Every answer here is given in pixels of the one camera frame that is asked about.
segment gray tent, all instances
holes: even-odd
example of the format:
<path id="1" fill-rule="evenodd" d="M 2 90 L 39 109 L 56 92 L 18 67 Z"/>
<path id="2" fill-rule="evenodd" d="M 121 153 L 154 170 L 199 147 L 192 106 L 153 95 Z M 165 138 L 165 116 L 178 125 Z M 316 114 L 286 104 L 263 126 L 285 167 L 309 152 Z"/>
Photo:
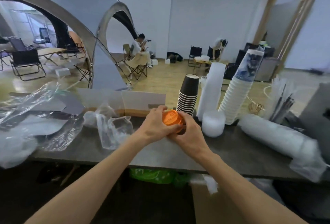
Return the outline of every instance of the gray tent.
<path id="1" fill-rule="evenodd" d="M 83 41 L 92 63 L 92 88 L 126 89 L 108 52 L 106 30 L 112 17 L 117 18 L 136 38 L 127 6 L 118 0 L 21 0 L 52 14 L 72 28 Z"/>

